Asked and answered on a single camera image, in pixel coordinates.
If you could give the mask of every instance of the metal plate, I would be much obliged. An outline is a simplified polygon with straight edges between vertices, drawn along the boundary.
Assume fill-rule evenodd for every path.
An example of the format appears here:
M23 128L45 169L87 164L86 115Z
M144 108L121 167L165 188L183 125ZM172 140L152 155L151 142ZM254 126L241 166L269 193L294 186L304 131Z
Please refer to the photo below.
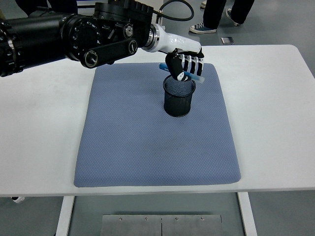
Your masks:
M232 37L223 37L223 38L221 38L221 40L222 40L222 43L223 43L224 45L231 45L231 44L234 44L234 40L233 40Z
M223 236L220 215L164 215L163 236Z
M223 236L220 215L103 215L101 236Z
M103 215L101 236L161 236L160 215Z

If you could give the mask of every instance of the table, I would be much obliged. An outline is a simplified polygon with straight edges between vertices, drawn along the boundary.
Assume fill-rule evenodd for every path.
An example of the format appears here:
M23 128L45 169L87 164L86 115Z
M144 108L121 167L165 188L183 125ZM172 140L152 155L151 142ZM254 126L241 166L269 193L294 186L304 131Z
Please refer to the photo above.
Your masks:
M242 178L208 186L73 185L95 70L61 60L0 79L0 196L315 189L315 80L290 45L206 46L219 75ZM162 62L146 53L118 61Z

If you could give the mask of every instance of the cable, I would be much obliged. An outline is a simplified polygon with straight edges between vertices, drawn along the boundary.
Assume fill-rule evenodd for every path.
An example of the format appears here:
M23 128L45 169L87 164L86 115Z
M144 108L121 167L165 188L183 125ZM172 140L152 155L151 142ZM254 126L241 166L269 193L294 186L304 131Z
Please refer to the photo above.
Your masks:
M184 0L169 0L169 1L167 1L166 3L164 3L164 4L159 8L159 10L162 11L164 7L166 7L167 5L169 5L169 4L172 3L172 2L176 2L176 1L181 2L181 3L183 3L183 4L185 4L186 6L189 7L189 9L190 9L190 11L191 11L191 16L190 16L190 17L188 17L188 18L176 18L176 17L171 17L171 16L164 15L163 13L158 12L158 11L155 11L155 10L153 10L153 12L154 12L155 14L157 14L158 16L160 16L160 17L164 17L164 18L169 19L169 20L172 20L172 21L189 21L189 20L191 20L191 19L193 18L193 16L194 16L193 8L192 8L192 6L191 6L188 2L186 2L186 1L184 1Z

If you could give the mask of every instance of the blue mat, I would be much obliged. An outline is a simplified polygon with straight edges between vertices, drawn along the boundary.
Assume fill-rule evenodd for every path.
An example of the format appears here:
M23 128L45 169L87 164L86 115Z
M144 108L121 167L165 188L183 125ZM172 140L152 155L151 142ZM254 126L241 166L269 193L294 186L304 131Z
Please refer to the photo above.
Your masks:
M241 178L220 82L205 64L188 115L163 109L158 63L97 68L79 148L74 185L228 184Z

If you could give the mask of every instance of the sneaker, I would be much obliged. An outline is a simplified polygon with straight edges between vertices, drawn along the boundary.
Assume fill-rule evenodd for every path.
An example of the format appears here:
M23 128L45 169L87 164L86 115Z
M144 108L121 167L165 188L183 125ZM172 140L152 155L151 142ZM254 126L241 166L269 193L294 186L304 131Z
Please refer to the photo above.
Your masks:
M197 25L190 26L189 31L193 33L215 33L217 32L217 29L207 28L203 25L203 22L201 22Z
M201 7L202 9L205 9L205 8L206 8L206 4L207 4L207 1L203 1L203 2L201 3L200 7Z
M231 18L231 10L232 10L231 8L228 8L228 9L226 10L226 12L225 12L226 16L233 22L233 24L234 24L235 26L240 26L241 24L236 23L235 21L232 20L232 18Z

